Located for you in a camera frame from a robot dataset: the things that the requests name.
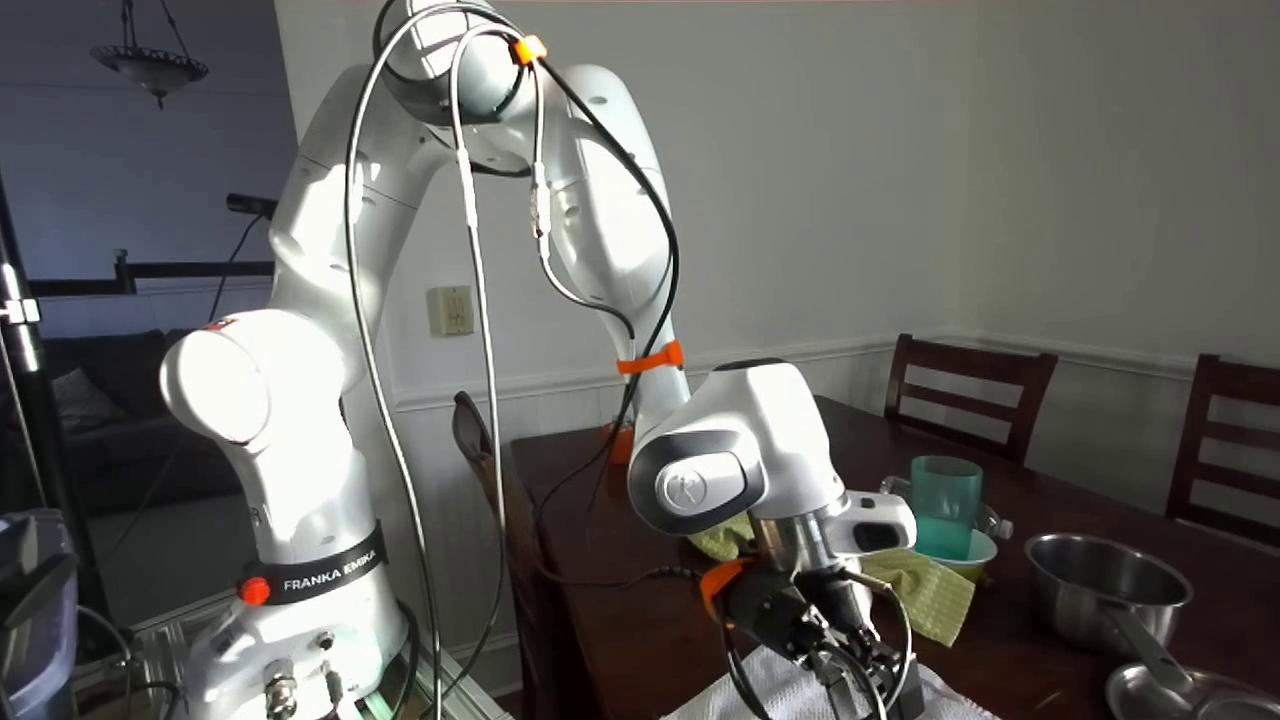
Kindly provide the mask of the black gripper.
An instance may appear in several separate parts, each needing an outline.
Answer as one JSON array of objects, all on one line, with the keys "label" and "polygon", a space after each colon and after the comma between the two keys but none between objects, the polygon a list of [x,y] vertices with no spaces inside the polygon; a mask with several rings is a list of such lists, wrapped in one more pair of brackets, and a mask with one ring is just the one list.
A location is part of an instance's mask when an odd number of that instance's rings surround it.
[{"label": "black gripper", "polygon": [[869,658],[874,650],[874,628],[858,612],[858,578],[849,567],[796,576],[747,567],[718,591],[718,615],[786,658],[820,650]]}]

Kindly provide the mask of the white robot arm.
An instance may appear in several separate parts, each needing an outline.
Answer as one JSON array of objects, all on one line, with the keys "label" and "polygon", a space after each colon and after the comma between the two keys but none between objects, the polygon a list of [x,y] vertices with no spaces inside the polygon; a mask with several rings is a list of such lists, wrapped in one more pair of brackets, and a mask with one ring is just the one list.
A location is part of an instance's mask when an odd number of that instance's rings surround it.
[{"label": "white robot arm", "polygon": [[240,596],[182,658],[182,720],[354,720],[414,640],[377,517],[400,458],[384,377],[414,353],[393,326],[423,198],[482,172],[529,184],[547,285],[603,320],[633,517],[661,534],[753,524],[762,540],[699,576],[713,621],[798,663],[835,720],[889,720],[905,663],[878,648],[850,540],[907,511],[839,484],[798,368],[683,373],[679,236],[627,84],[547,64],[488,0],[384,4],[370,57],[301,137],[267,298],[158,364],[168,409],[240,474],[254,534]]}]

